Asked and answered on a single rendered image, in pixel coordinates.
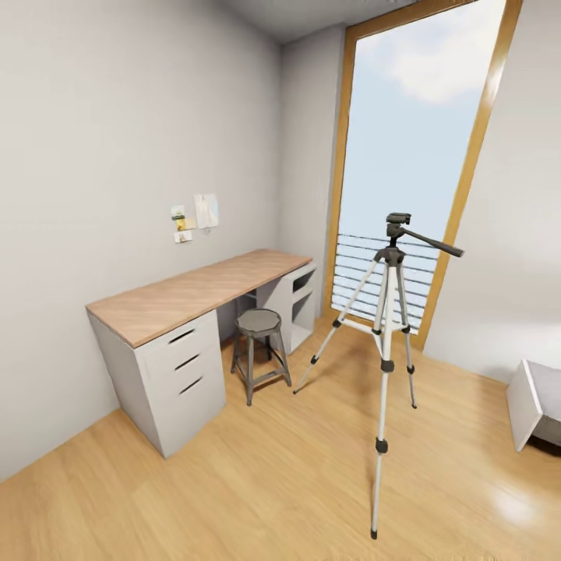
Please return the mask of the camera tripod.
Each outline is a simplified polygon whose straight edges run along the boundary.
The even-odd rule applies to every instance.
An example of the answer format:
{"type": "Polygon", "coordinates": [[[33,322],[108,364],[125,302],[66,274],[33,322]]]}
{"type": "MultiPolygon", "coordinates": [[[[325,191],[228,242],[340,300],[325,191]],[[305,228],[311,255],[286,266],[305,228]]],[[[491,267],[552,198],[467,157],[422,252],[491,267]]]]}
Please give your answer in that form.
{"type": "Polygon", "coordinates": [[[384,420],[386,416],[386,390],[387,390],[387,373],[395,371],[395,364],[390,360],[390,342],[392,341],[392,333],[395,331],[401,330],[405,336],[406,342],[406,355],[408,357],[408,372],[409,372],[409,383],[411,384],[411,394],[412,394],[412,406],[416,409],[417,405],[415,404],[415,396],[414,396],[414,377],[413,374],[415,372],[415,367],[412,365],[411,360],[411,342],[409,333],[411,331],[411,326],[408,324],[408,314],[407,314],[407,303],[406,303],[406,296],[405,296],[405,286],[404,286],[404,270],[403,270],[403,259],[405,256],[405,252],[399,250],[396,246],[397,239],[401,238],[404,234],[410,235],[412,237],[418,238],[424,242],[429,243],[431,246],[442,249],[444,252],[451,254],[452,256],[461,258],[464,254],[464,250],[461,250],[457,247],[447,245],[445,243],[439,242],[437,240],[433,240],[430,238],[426,238],[422,235],[416,234],[412,231],[409,231],[403,227],[401,224],[410,225],[411,223],[411,216],[410,213],[399,213],[399,212],[392,212],[386,217],[387,230],[386,233],[390,239],[390,245],[387,245],[385,249],[380,249],[377,251],[368,271],[363,276],[357,288],[353,292],[352,296],[350,297],[348,303],[343,309],[343,312],[340,314],[333,321],[333,330],[330,332],[330,335],[326,338],[324,345],[321,347],[321,350],[318,352],[318,355],[313,355],[311,359],[311,366],[309,367],[309,372],[311,371],[312,367],[316,364],[319,360],[320,355],[323,353],[325,349],[325,345],[328,344],[330,338],[333,336],[334,331],[342,323],[346,323],[348,326],[352,326],[353,328],[357,328],[360,331],[365,331],[366,333],[370,333],[375,340],[375,344],[378,348],[379,356],[381,356],[381,371],[383,372],[383,380],[381,381],[381,405],[379,411],[379,429],[378,429],[378,437],[376,437],[376,484],[375,484],[375,499],[373,504],[373,516],[372,516],[372,528],[371,528],[371,538],[376,539],[378,533],[376,532],[376,524],[378,519],[378,504],[379,504],[379,482],[381,477],[381,454],[386,453],[389,450],[389,445],[387,444],[386,440],[384,439],[384,420]],[[385,266],[383,270],[383,278],[379,292],[379,300],[377,303],[376,309],[376,318],[375,318],[375,326],[374,328],[370,328],[367,326],[363,326],[358,323],[354,323],[348,319],[345,319],[345,315],[347,314],[349,308],[357,298],[360,290],[363,288],[363,285],[368,280],[369,276],[371,276],[372,271],[376,267],[376,264],[383,258],[385,261],[385,266]],[[401,322],[398,324],[393,325],[393,300],[394,300],[394,289],[395,289],[395,279],[397,275],[397,287],[399,292],[399,301],[400,301],[400,315],[401,315],[401,322]],[[386,303],[386,314],[385,314],[385,327],[381,329],[381,322],[383,318],[384,306],[386,303]]]}

